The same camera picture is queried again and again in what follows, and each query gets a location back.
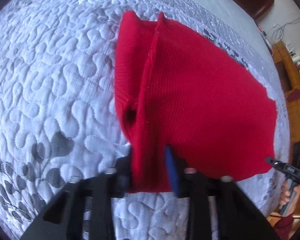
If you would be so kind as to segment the red sleeved right forearm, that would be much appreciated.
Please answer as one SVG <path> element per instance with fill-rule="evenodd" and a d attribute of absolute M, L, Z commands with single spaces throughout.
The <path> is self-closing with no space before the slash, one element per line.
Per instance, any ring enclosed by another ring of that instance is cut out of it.
<path fill-rule="evenodd" d="M 273 226 L 275 232 L 277 233 L 279 239 L 289 239 L 289 234 L 293 228 L 293 216 L 294 211 L 296 210 L 296 205 L 291 204 L 285 216 L 282 216 L 280 220 Z M 292 236 L 293 239 L 300 239 L 300 227 Z"/>

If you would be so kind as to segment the person's right hand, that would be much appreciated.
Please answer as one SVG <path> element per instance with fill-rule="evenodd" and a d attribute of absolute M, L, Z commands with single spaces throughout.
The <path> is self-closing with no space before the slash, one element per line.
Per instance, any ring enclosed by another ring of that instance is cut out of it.
<path fill-rule="evenodd" d="M 296 185 L 292 190 L 288 187 L 288 180 L 285 180 L 283 185 L 281 186 L 281 193 L 279 196 L 279 204 L 291 204 L 291 206 L 296 206 L 300 197 L 300 185 Z"/>

